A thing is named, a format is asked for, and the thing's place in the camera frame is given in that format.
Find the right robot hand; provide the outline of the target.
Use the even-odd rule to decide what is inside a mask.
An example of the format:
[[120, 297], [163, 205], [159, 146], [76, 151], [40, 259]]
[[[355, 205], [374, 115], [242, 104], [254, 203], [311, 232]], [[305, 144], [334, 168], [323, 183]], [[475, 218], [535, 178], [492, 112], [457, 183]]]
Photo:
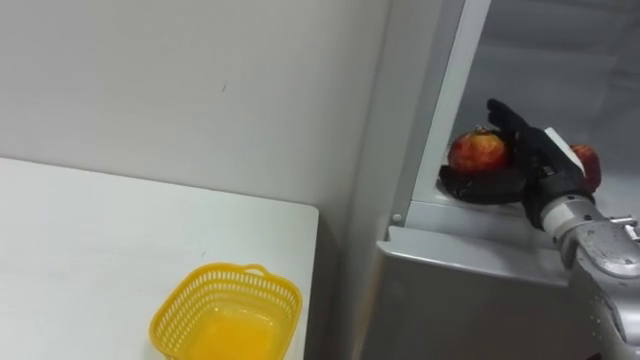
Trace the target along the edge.
[[526, 218], [542, 228], [543, 209], [563, 197], [594, 200], [585, 175], [547, 133], [529, 125], [505, 103], [486, 103], [489, 133], [507, 148], [507, 163], [496, 170], [465, 174], [451, 163], [443, 165], [439, 180], [453, 198], [475, 205], [521, 203]]

